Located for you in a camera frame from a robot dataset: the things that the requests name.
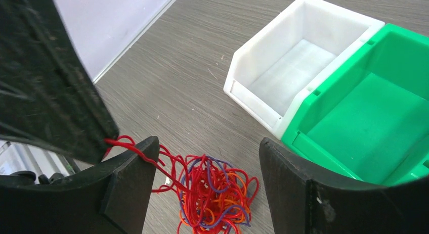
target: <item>gray wood grain surface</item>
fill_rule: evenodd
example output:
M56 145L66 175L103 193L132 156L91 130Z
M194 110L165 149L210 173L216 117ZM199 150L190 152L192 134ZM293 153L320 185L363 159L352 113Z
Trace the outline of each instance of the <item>gray wood grain surface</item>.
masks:
M292 1L177 0L97 83L121 133L157 135L173 154L209 154L260 179L243 233L273 233L258 158L270 134L222 88L234 51ZM429 35L429 0L326 1ZM157 174L154 187L164 182ZM143 233L176 233L178 213L173 193L153 194Z

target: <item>bundle of string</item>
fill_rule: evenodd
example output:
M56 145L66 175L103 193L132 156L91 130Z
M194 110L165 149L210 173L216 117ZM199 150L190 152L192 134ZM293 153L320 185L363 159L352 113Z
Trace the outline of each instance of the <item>bundle of string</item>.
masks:
M123 138L128 139L130 143L120 142L119 140ZM182 224L190 226L194 234L221 232L229 234L231 230L241 233L240 225L250 226L250 204L259 190L259 181L256 177L249 178L243 170L233 168L231 164L210 156L188 155L185 158L180 155L173 156L166 147L159 145L159 153L171 160L171 172L168 173L139 151L128 135L122 135L117 140L105 139L105 142L135 152L172 180L171 185L162 185L152 192L176 193L181 208L178 234ZM158 162L165 167L161 159ZM176 163L182 167L179 174ZM249 192L249 184L252 181L256 183L253 194Z

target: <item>green plastic bin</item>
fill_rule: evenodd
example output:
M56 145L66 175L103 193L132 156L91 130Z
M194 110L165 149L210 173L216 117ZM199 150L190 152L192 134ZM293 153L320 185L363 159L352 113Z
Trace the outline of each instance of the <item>green plastic bin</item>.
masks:
M384 26L303 101L282 141L365 182L428 175L429 38Z

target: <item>storage container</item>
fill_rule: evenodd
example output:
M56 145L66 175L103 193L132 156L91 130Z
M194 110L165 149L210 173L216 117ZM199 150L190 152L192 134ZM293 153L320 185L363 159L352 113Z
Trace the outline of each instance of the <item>storage container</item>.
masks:
M383 25L322 0L295 0L235 52L224 91L280 139L302 101Z
M429 38L388 24L302 103L282 141L382 185L429 174Z

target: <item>white wall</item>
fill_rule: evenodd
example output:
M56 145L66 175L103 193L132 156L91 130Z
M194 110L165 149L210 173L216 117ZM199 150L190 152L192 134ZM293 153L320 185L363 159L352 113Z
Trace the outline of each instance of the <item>white wall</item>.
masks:
M54 0L93 81L175 0Z

